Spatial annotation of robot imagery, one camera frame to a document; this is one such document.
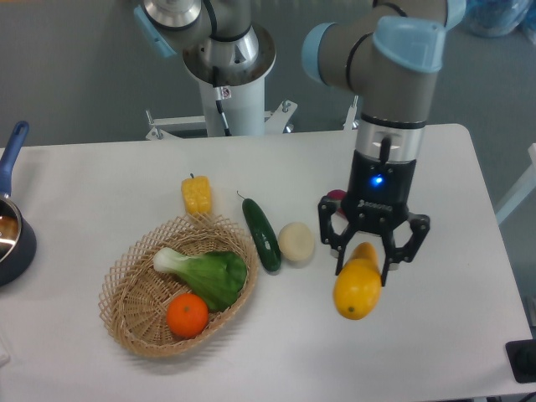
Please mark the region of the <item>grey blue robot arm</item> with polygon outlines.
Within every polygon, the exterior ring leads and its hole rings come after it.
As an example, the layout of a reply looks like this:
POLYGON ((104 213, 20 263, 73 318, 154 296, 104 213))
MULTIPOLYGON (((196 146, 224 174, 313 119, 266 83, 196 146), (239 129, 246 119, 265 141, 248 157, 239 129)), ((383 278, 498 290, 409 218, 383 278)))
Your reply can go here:
MULTIPOLYGON (((362 102, 348 190, 318 205, 321 240, 338 255, 355 234, 378 235, 388 273, 412 261, 427 236, 429 218, 411 213, 407 200, 446 34, 465 9, 463 1, 376 1, 355 23, 320 24, 306 36, 306 74, 362 102)), ((182 56, 210 136, 266 133, 265 77, 276 48, 250 2, 140 1, 134 15, 161 55, 182 56)))

